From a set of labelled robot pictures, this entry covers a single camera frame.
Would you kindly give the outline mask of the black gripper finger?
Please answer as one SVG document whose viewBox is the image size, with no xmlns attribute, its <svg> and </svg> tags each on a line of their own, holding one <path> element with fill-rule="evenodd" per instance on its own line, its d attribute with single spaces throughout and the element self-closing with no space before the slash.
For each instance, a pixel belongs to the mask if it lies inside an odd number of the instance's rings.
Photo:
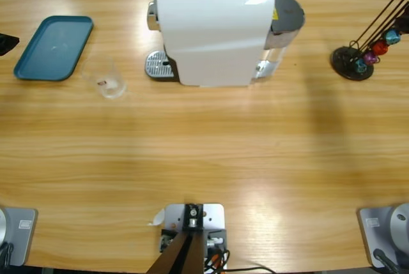
<svg viewBox="0 0 409 274">
<path fill-rule="evenodd" d="M 409 16 L 408 14 L 402 14 L 396 18 L 396 30 L 401 34 L 409 33 Z"/>
<path fill-rule="evenodd" d="M 0 34 L 0 56 L 4 56 L 13 50 L 20 42 L 20 39 L 8 34 Z"/>
</svg>

